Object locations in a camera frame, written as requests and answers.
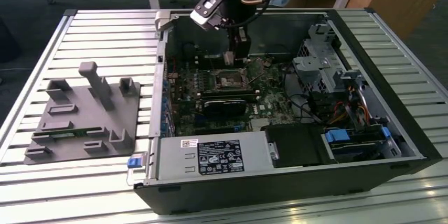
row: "metal bracket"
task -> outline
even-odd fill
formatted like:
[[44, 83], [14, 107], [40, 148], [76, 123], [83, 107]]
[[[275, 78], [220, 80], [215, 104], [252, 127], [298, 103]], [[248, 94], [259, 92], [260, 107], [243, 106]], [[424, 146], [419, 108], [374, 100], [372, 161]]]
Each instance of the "metal bracket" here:
[[171, 24], [171, 11], [170, 10], [160, 10], [156, 12], [156, 31], [164, 31], [167, 30], [172, 24]]

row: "motherboard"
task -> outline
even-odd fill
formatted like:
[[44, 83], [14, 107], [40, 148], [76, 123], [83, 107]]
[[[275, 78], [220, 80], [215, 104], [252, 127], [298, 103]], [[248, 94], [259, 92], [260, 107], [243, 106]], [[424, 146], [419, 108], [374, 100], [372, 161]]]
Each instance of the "motherboard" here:
[[195, 64], [168, 74], [176, 136], [260, 131], [295, 122], [284, 95], [284, 63], [250, 58], [244, 68], [202, 70]]

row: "yellow wire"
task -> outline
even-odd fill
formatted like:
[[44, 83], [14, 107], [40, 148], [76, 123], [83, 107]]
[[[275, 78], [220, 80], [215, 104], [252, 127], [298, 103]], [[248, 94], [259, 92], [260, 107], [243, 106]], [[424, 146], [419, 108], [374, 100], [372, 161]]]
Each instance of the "yellow wire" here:
[[334, 124], [335, 122], [338, 122], [339, 120], [342, 120], [346, 116], [347, 116], [347, 111], [334, 121], [331, 121], [330, 124]]

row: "barcode sticker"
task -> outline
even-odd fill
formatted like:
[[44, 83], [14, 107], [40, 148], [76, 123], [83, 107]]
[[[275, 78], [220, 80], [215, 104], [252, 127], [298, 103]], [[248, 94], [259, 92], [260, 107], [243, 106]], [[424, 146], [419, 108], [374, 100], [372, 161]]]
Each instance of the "barcode sticker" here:
[[184, 139], [180, 142], [182, 148], [198, 147], [198, 139]]

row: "warning label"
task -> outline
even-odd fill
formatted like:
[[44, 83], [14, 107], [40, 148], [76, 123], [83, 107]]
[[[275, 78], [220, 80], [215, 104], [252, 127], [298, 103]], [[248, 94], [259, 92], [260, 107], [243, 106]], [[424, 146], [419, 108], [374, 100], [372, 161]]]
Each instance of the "warning label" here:
[[198, 143], [198, 154], [202, 175], [244, 171], [240, 140]]

